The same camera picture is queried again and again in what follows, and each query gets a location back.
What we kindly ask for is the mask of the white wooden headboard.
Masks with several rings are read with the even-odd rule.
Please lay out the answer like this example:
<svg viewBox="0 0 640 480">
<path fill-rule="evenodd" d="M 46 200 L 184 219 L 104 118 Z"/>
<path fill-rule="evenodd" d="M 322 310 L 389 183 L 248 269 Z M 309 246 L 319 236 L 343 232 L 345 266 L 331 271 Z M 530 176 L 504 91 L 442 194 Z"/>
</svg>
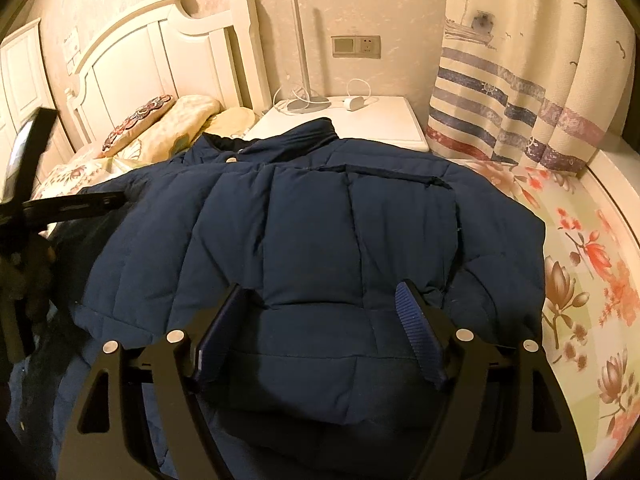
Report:
<svg viewBox="0 0 640 480">
<path fill-rule="evenodd" d="M 73 72 L 67 108 L 84 143 L 102 141 L 154 96 L 202 94 L 223 107 L 271 105 L 255 0 L 192 18 L 183 0 L 148 0 L 100 32 Z"/>
</svg>

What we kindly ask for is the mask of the white wardrobe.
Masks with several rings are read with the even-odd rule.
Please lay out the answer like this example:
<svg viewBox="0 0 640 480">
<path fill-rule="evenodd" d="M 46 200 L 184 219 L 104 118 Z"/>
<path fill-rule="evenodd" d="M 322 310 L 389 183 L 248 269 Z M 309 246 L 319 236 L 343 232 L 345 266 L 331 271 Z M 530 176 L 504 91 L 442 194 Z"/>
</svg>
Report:
<svg viewBox="0 0 640 480">
<path fill-rule="evenodd" d="M 15 138 L 38 107 L 55 108 L 44 70 L 40 44 L 40 18 L 25 24 L 1 44 L 1 191 Z M 58 118 L 47 151 L 40 157 L 34 189 L 58 165 L 66 164 L 75 151 Z"/>
</svg>

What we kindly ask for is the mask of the embroidered round cushion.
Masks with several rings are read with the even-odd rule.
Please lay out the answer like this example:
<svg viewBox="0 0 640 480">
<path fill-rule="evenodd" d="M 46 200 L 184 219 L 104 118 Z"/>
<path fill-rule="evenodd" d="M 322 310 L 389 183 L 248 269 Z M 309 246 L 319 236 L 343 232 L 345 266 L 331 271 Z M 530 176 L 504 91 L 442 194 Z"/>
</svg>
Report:
<svg viewBox="0 0 640 480">
<path fill-rule="evenodd" d="M 123 148 L 126 148 L 146 129 L 158 122 L 175 104 L 176 99 L 173 96 L 163 94 L 138 107 L 105 138 L 100 156 L 114 156 Z"/>
</svg>

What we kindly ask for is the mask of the white window ledge cabinet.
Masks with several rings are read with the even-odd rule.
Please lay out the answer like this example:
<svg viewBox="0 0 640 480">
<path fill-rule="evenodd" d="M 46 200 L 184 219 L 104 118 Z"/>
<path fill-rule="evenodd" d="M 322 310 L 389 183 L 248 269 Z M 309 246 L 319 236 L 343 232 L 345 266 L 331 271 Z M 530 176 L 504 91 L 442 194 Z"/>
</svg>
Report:
<svg viewBox="0 0 640 480">
<path fill-rule="evenodd" d="M 639 154 L 621 136 L 605 133 L 587 167 L 612 198 L 634 237 L 639 238 Z"/>
</svg>

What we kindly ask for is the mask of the sailboat print curtain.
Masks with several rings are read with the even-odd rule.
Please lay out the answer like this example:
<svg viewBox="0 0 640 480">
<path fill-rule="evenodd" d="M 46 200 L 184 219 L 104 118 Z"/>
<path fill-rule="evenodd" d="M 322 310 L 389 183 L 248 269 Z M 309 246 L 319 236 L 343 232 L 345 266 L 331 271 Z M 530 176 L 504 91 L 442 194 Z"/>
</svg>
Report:
<svg viewBox="0 0 640 480">
<path fill-rule="evenodd" d="M 428 144 L 447 158 L 577 174 L 632 62 L 634 30 L 615 0 L 446 0 Z"/>
</svg>

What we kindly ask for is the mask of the slim metal desk lamp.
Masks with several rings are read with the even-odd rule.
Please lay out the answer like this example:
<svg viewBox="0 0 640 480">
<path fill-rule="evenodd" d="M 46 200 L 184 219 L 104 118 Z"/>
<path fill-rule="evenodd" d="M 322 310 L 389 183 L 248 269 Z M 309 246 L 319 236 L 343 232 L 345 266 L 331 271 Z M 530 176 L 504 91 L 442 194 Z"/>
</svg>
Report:
<svg viewBox="0 0 640 480">
<path fill-rule="evenodd" d="M 293 92 L 294 99 L 288 102 L 286 109 L 289 113 L 297 115 L 320 112 L 320 110 L 326 110 L 331 105 L 331 102 L 325 96 L 318 96 L 318 94 L 312 92 L 299 0 L 291 0 L 291 6 L 295 26 L 299 70 L 300 76 L 302 77 L 302 90 L 295 90 Z"/>
</svg>

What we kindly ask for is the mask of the pale yellow pillow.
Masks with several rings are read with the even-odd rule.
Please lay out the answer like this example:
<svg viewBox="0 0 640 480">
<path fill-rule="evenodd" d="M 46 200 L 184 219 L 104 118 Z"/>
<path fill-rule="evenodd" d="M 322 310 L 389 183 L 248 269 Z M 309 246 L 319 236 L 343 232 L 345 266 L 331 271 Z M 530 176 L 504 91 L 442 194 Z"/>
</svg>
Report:
<svg viewBox="0 0 640 480">
<path fill-rule="evenodd" d="M 182 96 L 158 122 L 132 140 L 115 157 L 155 164 L 188 148 L 206 120 L 222 110 L 211 96 Z"/>
</svg>

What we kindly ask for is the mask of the wall socket panel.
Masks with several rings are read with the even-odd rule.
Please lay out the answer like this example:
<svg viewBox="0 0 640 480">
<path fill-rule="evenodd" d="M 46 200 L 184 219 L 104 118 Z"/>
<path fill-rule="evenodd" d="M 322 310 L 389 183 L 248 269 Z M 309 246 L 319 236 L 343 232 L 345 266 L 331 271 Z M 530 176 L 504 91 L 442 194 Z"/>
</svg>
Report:
<svg viewBox="0 0 640 480">
<path fill-rule="evenodd" d="M 381 57 L 380 36 L 332 36 L 331 47 L 334 58 Z"/>
</svg>

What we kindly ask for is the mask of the white nightstand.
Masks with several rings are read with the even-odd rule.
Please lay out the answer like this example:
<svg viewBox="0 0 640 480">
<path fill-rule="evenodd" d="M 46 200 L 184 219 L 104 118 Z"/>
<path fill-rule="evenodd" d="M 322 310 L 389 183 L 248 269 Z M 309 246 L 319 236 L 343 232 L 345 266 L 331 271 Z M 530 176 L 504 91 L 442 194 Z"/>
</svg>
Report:
<svg viewBox="0 0 640 480">
<path fill-rule="evenodd" d="M 289 112 L 284 103 L 279 103 L 244 134 L 244 139 L 270 138 L 304 122 L 325 117 L 333 122 L 341 139 L 371 140 L 419 152 L 430 150 L 418 118 L 403 96 L 370 96 L 359 110 L 346 110 L 344 99 L 344 96 L 331 96 L 331 104 L 324 110 L 301 113 Z"/>
</svg>

